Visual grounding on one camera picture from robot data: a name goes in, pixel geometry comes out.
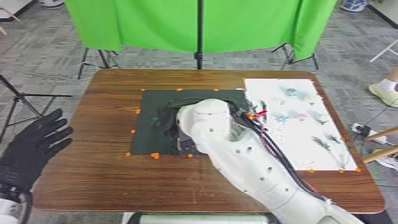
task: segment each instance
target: green screen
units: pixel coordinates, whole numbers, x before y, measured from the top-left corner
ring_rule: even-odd
[[[82,43],[196,52],[197,0],[66,0]],[[313,55],[336,0],[204,0],[204,52],[290,43]]]

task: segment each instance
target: white paper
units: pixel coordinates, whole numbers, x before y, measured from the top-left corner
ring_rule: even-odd
[[[295,169],[355,170],[357,164],[313,81],[245,79],[245,89],[245,97],[254,105],[260,105],[260,101],[267,104],[268,135]]]

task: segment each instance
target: wooden table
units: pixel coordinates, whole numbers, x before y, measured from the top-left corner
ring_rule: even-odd
[[[315,75],[279,71],[101,70],[71,126],[75,143],[50,162],[34,191],[36,207],[68,211],[236,212],[267,208],[242,194],[208,157],[128,156],[142,89],[235,89],[245,78],[304,78],[316,84],[363,172],[300,172],[352,213],[379,213],[384,199]]]

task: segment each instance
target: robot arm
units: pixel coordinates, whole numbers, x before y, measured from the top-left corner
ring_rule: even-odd
[[[30,189],[48,161],[71,144],[64,139],[73,129],[64,127],[62,110],[43,116],[16,135],[0,158],[0,223],[25,224],[32,209]]]
[[[224,101],[210,99],[185,106],[178,123],[229,183],[265,205],[283,224],[363,223],[331,200],[302,187],[267,151],[267,136],[235,122]]]

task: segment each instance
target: chair leg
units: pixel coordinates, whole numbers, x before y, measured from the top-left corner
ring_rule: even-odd
[[[4,28],[0,27],[0,32],[4,33],[4,35],[7,36],[7,32],[5,32],[5,30],[4,30]]]
[[[375,135],[371,135],[364,140],[366,141],[373,141],[377,138],[380,138],[382,136],[393,135],[398,133],[398,128],[391,128],[389,130],[382,131],[380,133],[377,133]]]
[[[384,53],[386,53],[387,51],[393,51],[391,48],[393,48],[393,46],[396,45],[396,43],[398,43],[398,40],[396,40],[396,41],[393,42],[393,44],[384,48],[384,50],[382,50],[382,52],[379,53],[379,55],[371,58],[370,63],[377,60],[377,58],[380,58],[380,56],[384,55]]]
[[[364,156],[363,160],[364,163],[370,163],[373,160],[380,159],[382,157],[387,157],[391,154],[398,152],[398,145],[384,149],[382,151],[375,152],[368,156]]]
[[[9,11],[5,8],[0,8],[0,9],[5,11],[5,13],[7,13],[9,16],[14,18],[14,20],[16,20],[18,22],[21,22],[21,20],[18,19],[16,15],[11,13],[11,11]]]

